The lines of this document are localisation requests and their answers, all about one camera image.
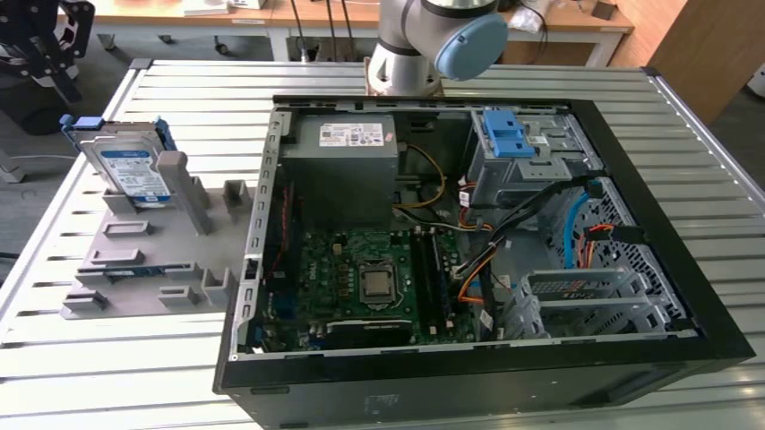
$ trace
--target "table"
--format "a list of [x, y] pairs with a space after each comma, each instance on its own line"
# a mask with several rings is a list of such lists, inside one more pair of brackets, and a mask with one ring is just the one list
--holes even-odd
[[92, 32], [104, 48], [113, 48], [113, 36], [140, 33], [176, 36], [268, 36], [271, 6], [231, 8], [226, 15], [183, 15], [183, 0], [89, 0], [96, 6]]
[[[210, 35], [210, 36], [267, 36], [275, 61], [290, 61], [287, 41], [299, 35], [290, 0], [268, 0], [264, 9], [232, 9], [228, 15], [183, 16], [182, 0], [91, 0], [96, 5], [93, 32], [113, 35], [140, 32], [156, 35]], [[328, 37], [326, 3], [295, 0], [306, 36]], [[332, 23], [339, 37], [346, 37], [346, 21], [342, 6], [332, 0]], [[553, 7], [546, 16], [550, 42], [585, 42], [595, 44], [587, 66], [605, 67], [623, 34], [633, 30], [633, 24], [617, 11], [610, 21], [589, 15], [594, 0], [583, 0], [582, 13], [574, 5]], [[354, 37], [376, 39], [378, 6], [348, 3], [348, 18]], [[101, 37], [104, 47], [113, 38]], [[511, 41], [539, 41], [539, 35], [513, 30]]]
[[[399, 428], [761, 428], [765, 414], [765, 196], [660, 78], [634, 69], [495, 66], [446, 94], [593, 99], [760, 354], [621, 408]], [[131, 69], [107, 119], [171, 124], [207, 186], [256, 185], [274, 94], [360, 94], [360, 64], [155, 61]], [[59, 316], [105, 205], [79, 157], [0, 288], [0, 427], [246, 430], [211, 392], [223, 313], [93, 321]]]
[[[298, 26], [291, 10], [290, 0], [271, 0], [274, 13], [268, 20], [268, 37], [271, 38], [271, 48], [274, 51], [274, 60], [290, 61], [287, 51], [287, 38], [299, 35]], [[310, 2], [308, 0], [296, 0], [299, 2], [299, 16], [303, 25], [303, 34], [306, 36], [328, 37], [328, 17], [326, 11], [326, 2]], [[378, 38], [378, 6], [371, 0], [360, 0], [363, 3], [348, 3], [348, 18], [351, 21], [351, 30], [354, 37]], [[549, 29], [549, 41], [554, 42], [578, 42], [593, 43], [595, 48], [587, 59], [589, 67], [605, 67], [609, 65], [613, 53], [622, 36], [633, 30], [633, 24], [618, 11], [610, 21], [601, 20], [589, 15], [594, 6], [594, 0], [583, 0], [585, 12], [578, 11], [575, 5], [569, 4], [566, 7], [551, 7], [545, 16]], [[342, 4], [332, 0], [332, 23], [335, 24], [335, 33], [339, 37], [346, 37], [346, 21]], [[502, 13], [506, 21], [511, 13]], [[531, 34], [526, 31], [511, 30], [509, 33], [510, 41], [538, 42], [541, 35]]]

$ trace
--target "blue cable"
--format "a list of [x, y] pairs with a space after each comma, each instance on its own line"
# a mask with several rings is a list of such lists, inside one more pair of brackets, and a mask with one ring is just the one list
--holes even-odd
[[565, 219], [563, 225], [563, 267], [566, 269], [574, 269], [574, 247], [571, 246], [571, 239], [574, 235], [574, 222], [577, 221], [577, 214], [578, 210], [581, 209], [582, 205], [589, 200], [587, 192], [582, 193], [582, 196], [574, 202], [571, 207], [569, 208], [569, 215]]

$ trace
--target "chair wheel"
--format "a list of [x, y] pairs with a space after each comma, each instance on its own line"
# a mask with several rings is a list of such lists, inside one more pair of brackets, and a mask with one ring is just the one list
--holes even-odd
[[227, 56], [228, 55], [228, 46], [224, 43], [219, 43], [215, 45], [215, 50], [218, 51], [218, 53], [222, 56]]

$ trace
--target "ram slot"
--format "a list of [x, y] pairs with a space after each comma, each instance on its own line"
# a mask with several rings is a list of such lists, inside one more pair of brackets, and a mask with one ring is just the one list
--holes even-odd
[[419, 327], [425, 333], [437, 335], [446, 331], [445, 309], [449, 309], [449, 304], [443, 303], [445, 274], [435, 237], [425, 232], [411, 234], [410, 252]]

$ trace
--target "sticker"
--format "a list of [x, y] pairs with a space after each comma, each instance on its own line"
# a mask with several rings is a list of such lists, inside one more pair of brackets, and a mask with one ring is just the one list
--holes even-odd
[[466, 191], [459, 191], [459, 205], [470, 208], [470, 193]]
[[231, 24], [263, 25], [263, 24], [266, 24], [266, 21], [263, 21], [263, 20], [231, 20]]
[[159, 172], [152, 170], [147, 150], [103, 150], [103, 163], [121, 191], [139, 202], [166, 202], [170, 191]]
[[510, 275], [497, 276], [497, 282], [502, 288], [510, 288]]
[[491, 318], [486, 310], [481, 311], [481, 324], [483, 324], [489, 330], [494, 327], [494, 318]]
[[367, 415], [380, 415], [388, 412], [398, 401], [401, 400], [399, 394], [383, 394], [376, 396], [367, 396], [363, 400], [363, 411]]
[[550, 146], [550, 143], [547, 142], [547, 138], [545, 136], [526, 136], [526, 140], [529, 141], [530, 145]]
[[383, 146], [382, 124], [324, 124], [319, 128], [319, 146]]

